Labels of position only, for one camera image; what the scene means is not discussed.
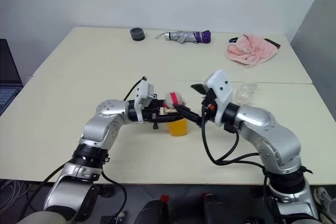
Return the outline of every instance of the gray floor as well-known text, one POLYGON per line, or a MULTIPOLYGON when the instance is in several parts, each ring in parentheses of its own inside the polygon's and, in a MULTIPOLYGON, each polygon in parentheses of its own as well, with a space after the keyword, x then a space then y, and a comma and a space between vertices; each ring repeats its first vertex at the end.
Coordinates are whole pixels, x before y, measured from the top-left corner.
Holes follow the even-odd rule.
MULTIPOLYGON (((257 216, 265 219, 266 223, 273 223, 272 216, 266 210, 260 198, 254 198, 251 191, 255 186, 223 186, 223 185, 126 185, 128 201, 124 210, 127 212, 124 224, 133 224, 143 206, 161 195, 169 195, 170 216, 176 224, 203 223, 202 198, 203 193, 216 194, 226 205, 223 213, 225 223, 242 224, 247 217, 257 216)), ((32 202, 33 207, 42 210, 43 202, 50 187, 44 187, 32 202)), ((328 186, 331 196, 336 197, 334 186, 328 186)), ((111 198, 98 197, 91 217, 85 224, 99 224, 101 216, 113 215, 119 208, 123 194, 116 188, 111 198)), ((10 191, 4 191, 0 197, 7 198, 10 191)), ((26 202, 26 198, 18 199, 11 209, 0 216, 1 224, 15 224, 18 215, 26 202)))

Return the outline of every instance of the laptop keyboard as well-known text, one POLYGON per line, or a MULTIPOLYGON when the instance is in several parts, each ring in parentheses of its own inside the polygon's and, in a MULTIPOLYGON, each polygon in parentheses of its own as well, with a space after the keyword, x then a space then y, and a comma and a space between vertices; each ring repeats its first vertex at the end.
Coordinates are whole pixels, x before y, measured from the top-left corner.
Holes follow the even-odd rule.
POLYGON ((9 98, 15 93, 16 89, 0 89, 0 105, 5 105, 9 98))

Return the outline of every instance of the yellow cup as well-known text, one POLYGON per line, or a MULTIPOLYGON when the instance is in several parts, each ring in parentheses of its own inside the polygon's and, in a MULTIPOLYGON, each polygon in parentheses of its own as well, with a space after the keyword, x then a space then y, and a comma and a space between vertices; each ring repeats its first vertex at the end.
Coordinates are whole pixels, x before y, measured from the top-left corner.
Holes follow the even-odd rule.
POLYGON ((172 136, 184 136, 188 133, 187 131, 187 119, 183 118, 175 122, 167 123, 169 128, 169 133, 172 136))

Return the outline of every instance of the laptop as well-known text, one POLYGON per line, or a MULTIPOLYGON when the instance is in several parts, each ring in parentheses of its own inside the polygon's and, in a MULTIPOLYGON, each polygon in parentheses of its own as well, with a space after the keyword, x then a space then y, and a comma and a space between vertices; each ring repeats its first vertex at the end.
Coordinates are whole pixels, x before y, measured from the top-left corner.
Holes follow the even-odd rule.
POLYGON ((23 88, 7 40, 0 39, 0 115, 23 88))

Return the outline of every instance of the cable bundle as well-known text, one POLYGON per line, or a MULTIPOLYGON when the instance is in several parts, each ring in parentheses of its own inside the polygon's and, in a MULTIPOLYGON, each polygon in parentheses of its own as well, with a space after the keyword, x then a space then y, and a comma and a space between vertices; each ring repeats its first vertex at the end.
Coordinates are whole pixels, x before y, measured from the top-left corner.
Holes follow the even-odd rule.
POLYGON ((0 201, 0 216, 5 213, 12 204, 22 195, 25 195, 31 188, 31 185, 23 192, 21 193, 25 183, 19 182, 16 180, 7 180, 0 188, 0 196, 3 194, 3 191, 6 188, 10 188, 12 190, 11 195, 5 199, 4 201, 0 201))

